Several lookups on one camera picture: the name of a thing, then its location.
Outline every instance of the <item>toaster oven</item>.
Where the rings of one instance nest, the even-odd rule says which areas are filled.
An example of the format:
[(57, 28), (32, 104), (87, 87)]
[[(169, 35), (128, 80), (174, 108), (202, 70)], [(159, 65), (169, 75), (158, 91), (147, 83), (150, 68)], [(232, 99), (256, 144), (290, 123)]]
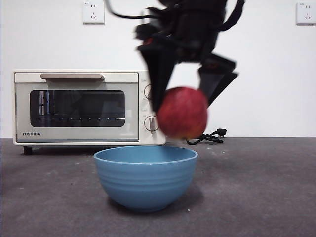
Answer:
[(13, 143), (34, 146), (162, 145), (148, 72), (15, 71)]

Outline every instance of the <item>toshiba logo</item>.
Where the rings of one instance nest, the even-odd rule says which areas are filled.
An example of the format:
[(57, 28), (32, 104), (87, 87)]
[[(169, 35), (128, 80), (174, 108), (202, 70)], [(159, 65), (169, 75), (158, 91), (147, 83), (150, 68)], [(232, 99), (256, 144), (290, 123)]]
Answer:
[(39, 132), (22, 132), (23, 136), (40, 136)]

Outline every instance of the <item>oven knob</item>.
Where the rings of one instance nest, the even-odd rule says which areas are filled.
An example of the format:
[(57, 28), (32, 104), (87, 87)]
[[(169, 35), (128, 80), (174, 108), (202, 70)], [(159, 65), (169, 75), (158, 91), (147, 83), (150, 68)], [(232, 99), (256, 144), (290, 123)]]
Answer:
[(147, 117), (145, 119), (144, 125), (145, 125), (145, 128), (150, 132), (154, 132), (159, 128), (156, 116)]
[(145, 94), (147, 99), (149, 99), (149, 100), (152, 99), (152, 87), (151, 87), (151, 85), (148, 85), (145, 87), (144, 94)]

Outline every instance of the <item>oven door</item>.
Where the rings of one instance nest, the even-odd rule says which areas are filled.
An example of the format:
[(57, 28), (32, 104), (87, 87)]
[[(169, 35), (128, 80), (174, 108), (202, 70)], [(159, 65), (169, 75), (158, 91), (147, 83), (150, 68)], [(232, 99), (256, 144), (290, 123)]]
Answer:
[(15, 86), (17, 142), (139, 141), (137, 73), (21, 73)]

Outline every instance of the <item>gray floor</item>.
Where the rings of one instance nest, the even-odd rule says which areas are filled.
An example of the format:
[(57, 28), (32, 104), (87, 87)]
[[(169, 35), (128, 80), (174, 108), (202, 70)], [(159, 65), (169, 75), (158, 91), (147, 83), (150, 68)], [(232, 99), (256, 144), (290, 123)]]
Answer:
[(137, 214), (102, 190), (96, 149), (24, 156), (1, 139), (1, 237), (316, 236), (316, 138), (226, 138), (190, 148), (199, 159), (186, 194)]

